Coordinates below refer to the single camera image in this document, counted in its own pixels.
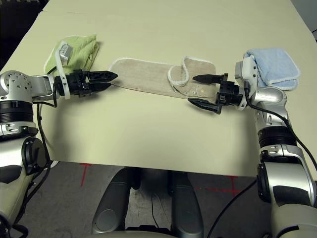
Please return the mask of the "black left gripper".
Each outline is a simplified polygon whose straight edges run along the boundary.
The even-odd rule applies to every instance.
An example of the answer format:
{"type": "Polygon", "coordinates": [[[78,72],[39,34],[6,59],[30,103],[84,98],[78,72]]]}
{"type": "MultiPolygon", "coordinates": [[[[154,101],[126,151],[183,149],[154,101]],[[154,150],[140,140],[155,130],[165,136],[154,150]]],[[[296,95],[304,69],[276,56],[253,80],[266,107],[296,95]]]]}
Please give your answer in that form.
{"type": "Polygon", "coordinates": [[[85,97],[101,92],[111,86],[118,77],[110,71],[76,71],[66,76],[70,95],[85,97]]]}

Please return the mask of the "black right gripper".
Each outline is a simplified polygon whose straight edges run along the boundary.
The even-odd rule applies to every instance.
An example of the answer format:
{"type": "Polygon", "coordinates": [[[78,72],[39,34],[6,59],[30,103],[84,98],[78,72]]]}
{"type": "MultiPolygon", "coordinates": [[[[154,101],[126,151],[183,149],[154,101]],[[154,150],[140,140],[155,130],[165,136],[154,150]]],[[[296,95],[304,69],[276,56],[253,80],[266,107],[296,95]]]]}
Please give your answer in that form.
{"type": "Polygon", "coordinates": [[[228,74],[223,75],[197,75],[193,80],[203,84],[220,84],[219,91],[216,95],[216,104],[210,103],[203,99],[188,99],[188,101],[203,110],[221,114],[224,106],[239,106],[242,102],[243,94],[239,92],[240,87],[232,81],[228,81],[228,74]]]}

